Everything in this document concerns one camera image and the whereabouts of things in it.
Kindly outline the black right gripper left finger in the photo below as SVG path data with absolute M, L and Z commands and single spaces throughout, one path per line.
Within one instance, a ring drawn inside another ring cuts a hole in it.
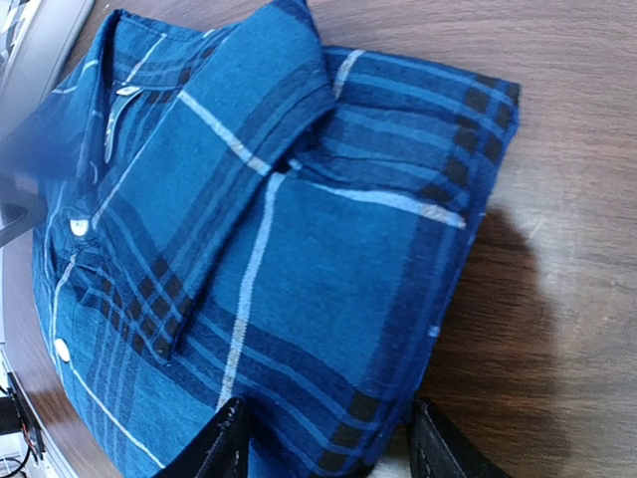
M 157 478 L 246 478 L 249 462 L 249 410 L 230 398 Z

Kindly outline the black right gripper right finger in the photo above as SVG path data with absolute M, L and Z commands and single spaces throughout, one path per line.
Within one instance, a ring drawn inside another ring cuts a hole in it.
M 413 401 L 408 443 L 413 478 L 512 478 L 430 399 Z

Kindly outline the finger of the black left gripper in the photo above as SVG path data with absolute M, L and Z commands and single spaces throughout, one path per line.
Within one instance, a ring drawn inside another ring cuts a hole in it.
M 1 179 L 1 247 L 45 220 L 45 200 L 20 189 L 10 178 Z

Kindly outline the blue plaid long sleeve shirt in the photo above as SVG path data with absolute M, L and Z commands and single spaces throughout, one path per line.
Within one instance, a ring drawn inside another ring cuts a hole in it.
M 517 84 L 322 43 L 304 1 L 200 32 L 124 10 L 1 143 L 48 205 L 35 305 L 125 477 L 232 398 L 252 477 L 363 477 L 419 388 Z

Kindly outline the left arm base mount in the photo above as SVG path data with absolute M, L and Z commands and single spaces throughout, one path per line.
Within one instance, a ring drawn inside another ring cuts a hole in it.
M 2 477 L 27 477 L 28 465 L 42 465 L 47 447 L 39 418 L 13 371 L 1 372 L 1 437 L 18 435 L 24 451 L 1 453 Z

